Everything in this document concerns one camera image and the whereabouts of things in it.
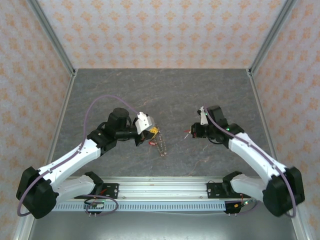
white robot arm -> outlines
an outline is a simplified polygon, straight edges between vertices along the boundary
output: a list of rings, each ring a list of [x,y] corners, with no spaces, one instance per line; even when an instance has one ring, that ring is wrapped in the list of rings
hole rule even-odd
[[[258,147],[241,127],[235,123],[228,124],[219,106],[207,109],[201,107],[197,112],[201,121],[191,126],[192,137],[209,138],[210,141],[216,140],[223,144],[246,161],[260,176],[260,179],[256,179],[238,171],[230,173],[223,178],[221,184],[226,195],[239,193],[251,196],[263,202],[277,217],[294,208],[295,203],[300,204],[305,200],[302,176],[297,168],[288,169]],[[215,193],[210,192],[208,195],[214,196]]]
[[[66,200],[89,195],[92,192],[99,194],[103,181],[93,172],[87,172],[73,180],[66,179],[82,166],[114,148],[117,141],[134,139],[135,145],[139,146],[145,140],[151,139],[155,135],[152,133],[154,127],[153,118],[143,112],[139,112],[131,124],[129,112],[124,108],[115,108],[109,115],[108,121],[100,124],[87,136],[81,150],[80,144],[58,160],[38,170],[33,167],[26,169],[22,174],[16,197],[20,200],[27,187],[45,172],[48,173],[30,189],[23,200],[23,205],[36,219],[44,217],[56,204]],[[72,155],[74,157],[55,168]]]

